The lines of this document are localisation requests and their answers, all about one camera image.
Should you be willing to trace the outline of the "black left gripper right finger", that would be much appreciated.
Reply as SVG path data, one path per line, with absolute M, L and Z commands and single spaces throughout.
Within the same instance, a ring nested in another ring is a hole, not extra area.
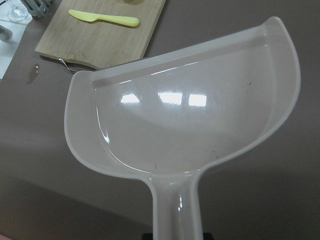
M 214 240 L 214 237 L 212 236 L 211 233 L 209 233 L 209 232 L 204 232 L 204 233 L 203 233 L 203 240 Z

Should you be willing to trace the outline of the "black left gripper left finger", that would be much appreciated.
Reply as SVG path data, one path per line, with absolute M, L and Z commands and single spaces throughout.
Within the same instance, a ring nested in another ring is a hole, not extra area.
M 153 240 L 152 233 L 143 233 L 141 236 L 141 240 Z

